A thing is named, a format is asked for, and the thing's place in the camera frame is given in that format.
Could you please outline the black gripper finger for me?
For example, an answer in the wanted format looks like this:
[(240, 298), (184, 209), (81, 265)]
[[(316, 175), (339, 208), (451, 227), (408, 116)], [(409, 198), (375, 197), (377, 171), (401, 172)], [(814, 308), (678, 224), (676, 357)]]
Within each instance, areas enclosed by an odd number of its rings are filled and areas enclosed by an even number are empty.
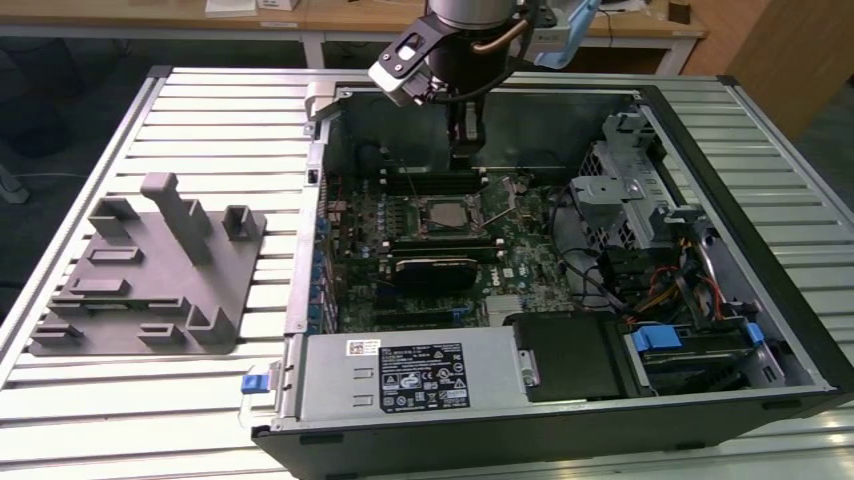
[(452, 170), (471, 167), (472, 157), (485, 144), (483, 110), (483, 98), (447, 106), (448, 152)]

